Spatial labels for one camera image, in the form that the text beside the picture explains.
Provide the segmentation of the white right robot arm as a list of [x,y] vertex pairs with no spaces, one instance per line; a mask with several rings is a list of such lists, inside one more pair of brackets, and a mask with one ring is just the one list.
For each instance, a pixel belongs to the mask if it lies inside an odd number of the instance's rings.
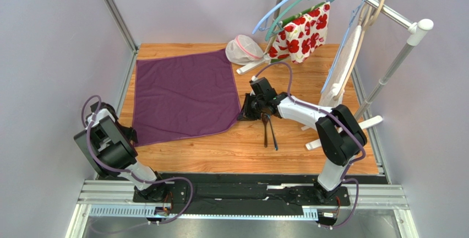
[[256,121],[275,116],[296,121],[317,131],[327,158],[313,187],[316,199],[332,199],[343,183],[349,162],[367,143],[363,129],[350,109],[342,104],[322,107],[298,100],[289,93],[277,93],[269,81],[254,78],[237,116],[238,121]]

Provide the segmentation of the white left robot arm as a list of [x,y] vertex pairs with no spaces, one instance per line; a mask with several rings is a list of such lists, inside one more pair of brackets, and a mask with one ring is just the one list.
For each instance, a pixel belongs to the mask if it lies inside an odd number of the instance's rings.
[[124,178],[134,183],[134,200],[162,202],[169,195],[165,183],[152,184],[161,176],[137,161],[137,151],[131,142],[137,142],[137,132],[118,122],[115,109],[103,102],[90,106],[97,111],[96,121],[88,131],[92,114],[87,115],[85,129],[73,139],[98,175],[104,178]]

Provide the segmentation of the purple cloth napkin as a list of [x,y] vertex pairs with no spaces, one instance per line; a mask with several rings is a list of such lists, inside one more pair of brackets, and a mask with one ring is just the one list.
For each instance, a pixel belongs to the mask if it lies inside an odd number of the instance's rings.
[[225,50],[138,60],[132,126],[137,147],[219,134],[241,111]]

